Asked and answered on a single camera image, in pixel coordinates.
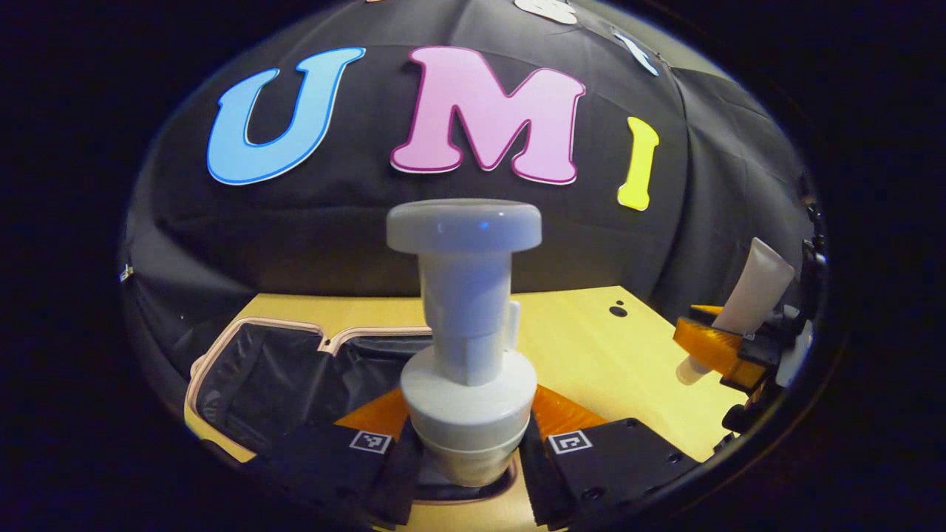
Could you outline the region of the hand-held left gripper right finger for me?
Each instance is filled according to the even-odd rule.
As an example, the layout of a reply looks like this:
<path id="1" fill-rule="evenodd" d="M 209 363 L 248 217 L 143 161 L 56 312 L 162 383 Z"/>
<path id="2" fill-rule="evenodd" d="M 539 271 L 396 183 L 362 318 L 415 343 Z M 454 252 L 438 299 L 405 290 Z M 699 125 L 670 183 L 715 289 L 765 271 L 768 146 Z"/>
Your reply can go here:
<path id="1" fill-rule="evenodd" d="M 548 529 L 638 504 L 698 465 L 638 418 L 607 421 L 543 385 L 518 454 L 535 525 Z"/>

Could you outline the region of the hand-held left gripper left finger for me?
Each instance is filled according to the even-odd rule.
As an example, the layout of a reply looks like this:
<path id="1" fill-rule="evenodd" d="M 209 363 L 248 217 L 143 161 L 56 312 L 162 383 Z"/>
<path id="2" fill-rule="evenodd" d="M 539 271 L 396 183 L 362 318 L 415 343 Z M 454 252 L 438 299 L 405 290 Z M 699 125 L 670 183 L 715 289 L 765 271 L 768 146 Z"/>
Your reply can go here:
<path id="1" fill-rule="evenodd" d="M 310 421 L 242 465 L 272 491 L 345 521 L 408 525 L 423 451 L 400 389 L 337 422 Z"/>

